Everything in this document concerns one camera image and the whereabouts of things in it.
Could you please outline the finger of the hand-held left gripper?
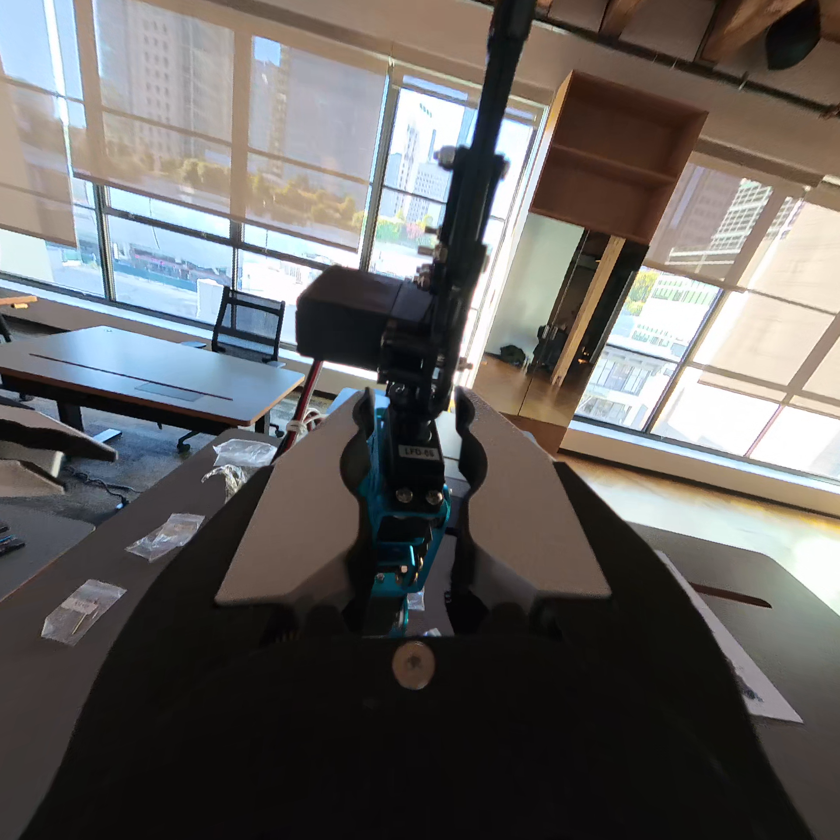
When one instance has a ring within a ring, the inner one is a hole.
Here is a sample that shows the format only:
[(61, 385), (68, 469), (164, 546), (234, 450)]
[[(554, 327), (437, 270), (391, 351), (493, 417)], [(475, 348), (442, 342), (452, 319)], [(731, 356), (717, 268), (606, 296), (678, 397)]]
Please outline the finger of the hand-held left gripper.
[(111, 446), (17, 403), (1, 405), (1, 440), (26, 448), (56, 451), (69, 457), (108, 463), (119, 458)]
[(46, 468), (21, 458), (1, 458), (1, 498), (61, 496), (66, 492), (59, 473), (64, 455), (50, 455)]

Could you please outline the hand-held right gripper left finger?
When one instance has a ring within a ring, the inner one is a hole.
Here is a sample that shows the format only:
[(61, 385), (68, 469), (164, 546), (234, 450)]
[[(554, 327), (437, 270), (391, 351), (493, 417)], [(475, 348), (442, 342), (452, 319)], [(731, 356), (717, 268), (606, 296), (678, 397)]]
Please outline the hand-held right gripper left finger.
[(277, 459), (215, 606), (276, 607), (307, 634), (360, 631), (372, 587), (361, 489), (374, 408), (371, 389), (354, 393)]

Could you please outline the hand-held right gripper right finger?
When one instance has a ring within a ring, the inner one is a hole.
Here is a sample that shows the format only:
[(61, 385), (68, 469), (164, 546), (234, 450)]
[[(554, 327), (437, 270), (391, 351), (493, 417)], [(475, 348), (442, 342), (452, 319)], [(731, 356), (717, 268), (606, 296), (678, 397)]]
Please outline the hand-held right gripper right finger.
[(498, 607), (529, 622), (561, 601), (608, 602), (602, 567), (557, 471), (528, 434), (475, 392), (455, 390), (460, 502), (451, 625), (478, 632)]

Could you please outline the blue and black toy robot arm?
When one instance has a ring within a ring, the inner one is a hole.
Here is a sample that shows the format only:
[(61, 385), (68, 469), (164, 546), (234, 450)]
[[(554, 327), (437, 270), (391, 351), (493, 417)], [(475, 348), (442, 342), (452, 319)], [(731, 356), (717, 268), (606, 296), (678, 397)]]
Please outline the blue and black toy robot arm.
[(437, 153), (451, 182), (432, 262), (412, 280), (334, 266), (297, 305), (300, 351), (375, 371), (386, 386), (386, 408), (362, 400), (367, 459), (350, 480), (364, 514), (350, 560), (350, 625), (367, 636), (406, 634), (407, 597), (424, 586), (447, 529), (452, 502), (436, 420), (453, 393), (490, 210), (510, 166), (497, 143), (537, 5), (495, 4), (472, 140)]

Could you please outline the grey desk with slot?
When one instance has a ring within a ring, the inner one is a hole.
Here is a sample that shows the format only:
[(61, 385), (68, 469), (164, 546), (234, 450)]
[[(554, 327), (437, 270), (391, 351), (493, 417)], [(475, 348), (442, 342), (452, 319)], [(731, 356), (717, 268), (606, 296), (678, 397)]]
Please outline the grey desk with slot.
[(79, 432), (90, 408), (213, 436), (265, 434), (271, 409), (304, 380), (284, 366), (110, 327), (2, 343), (1, 374), (6, 390), (54, 402)]

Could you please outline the dark desk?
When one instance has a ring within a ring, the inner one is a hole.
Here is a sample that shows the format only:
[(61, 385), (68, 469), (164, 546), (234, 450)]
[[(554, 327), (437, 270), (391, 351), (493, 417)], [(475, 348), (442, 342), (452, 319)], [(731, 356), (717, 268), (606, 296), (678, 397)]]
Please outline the dark desk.
[[(224, 492), (201, 483), (215, 458), (211, 444), (145, 491), (129, 508), (58, 552), (69, 524), (45, 513), (11, 507), (26, 549), (48, 558), (26, 581), (2, 584), (2, 838), (19, 838), (48, 790), (79, 710), (116, 634), (111, 616), (92, 653), (43, 639), (48, 613), (88, 579), (126, 589), (119, 606), (132, 611), (165, 567), (129, 556), (124, 547), (157, 526), (184, 502), (210, 518)], [(803, 719), (802, 724), (756, 721), (765, 751), (816, 838), (838, 838), (838, 615), (772, 558), (724, 543), (633, 523), (680, 573), (720, 590), (739, 592), (770, 607), (724, 600), (707, 604), (752, 661)]]

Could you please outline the black office chair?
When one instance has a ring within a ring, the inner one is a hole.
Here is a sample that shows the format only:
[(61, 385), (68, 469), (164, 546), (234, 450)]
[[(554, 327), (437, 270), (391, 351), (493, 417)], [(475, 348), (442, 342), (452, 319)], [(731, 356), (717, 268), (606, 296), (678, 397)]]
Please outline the black office chair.
[(236, 291), (210, 279), (200, 279), (197, 292), (198, 314), (210, 312), (214, 316), (212, 339), (210, 343), (182, 341), (181, 346), (231, 354), (277, 369), (286, 366), (280, 360), (280, 334), (287, 306), (284, 301)]

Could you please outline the open instruction booklet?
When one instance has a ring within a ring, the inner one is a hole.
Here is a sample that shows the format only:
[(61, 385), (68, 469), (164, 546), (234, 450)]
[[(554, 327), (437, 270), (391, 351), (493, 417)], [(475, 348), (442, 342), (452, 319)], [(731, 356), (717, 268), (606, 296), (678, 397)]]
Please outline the open instruction booklet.
[(751, 659), (739, 642), (709, 608), (700, 594), (680, 573), (665, 552), (655, 551), (659, 559), (672, 573), (682, 589), (688, 594), (693, 606), (703, 618), (712, 636), (728, 661), (730, 670), (739, 687), (742, 702), (748, 713), (755, 718), (784, 721), (802, 725), (802, 717), (771, 683), (759, 666)]

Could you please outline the beige roller window blind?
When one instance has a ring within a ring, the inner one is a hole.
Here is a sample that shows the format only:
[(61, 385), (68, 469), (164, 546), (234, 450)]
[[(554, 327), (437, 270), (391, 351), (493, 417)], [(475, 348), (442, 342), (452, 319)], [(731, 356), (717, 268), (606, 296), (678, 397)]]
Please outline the beige roller window blind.
[(74, 246), (70, 178), (361, 246), (388, 59), (216, 2), (2, 2), (2, 229)]
[(707, 308), (699, 385), (838, 417), (838, 211), (690, 162), (658, 224), (652, 297)]

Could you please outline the wooden shelf cabinet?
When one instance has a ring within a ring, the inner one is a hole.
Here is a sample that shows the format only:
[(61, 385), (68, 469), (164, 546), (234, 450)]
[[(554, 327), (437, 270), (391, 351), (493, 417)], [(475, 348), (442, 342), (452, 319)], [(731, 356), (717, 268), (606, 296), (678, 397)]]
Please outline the wooden shelf cabinet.
[[(472, 389), (551, 456), (706, 119), (578, 70), (558, 90), (470, 347)], [(506, 344), (526, 353), (520, 369), (499, 360)]]

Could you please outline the dark ceiling fixture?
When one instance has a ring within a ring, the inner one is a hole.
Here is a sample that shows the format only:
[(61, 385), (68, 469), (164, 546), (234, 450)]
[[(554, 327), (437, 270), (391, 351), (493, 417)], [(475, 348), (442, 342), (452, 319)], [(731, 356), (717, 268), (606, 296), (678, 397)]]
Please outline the dark ceiling fixture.
[(776, 20), (767, 30), (764, 54), (770, 71), (796, 67), (822, 39), (819, 1), (803, 1)]

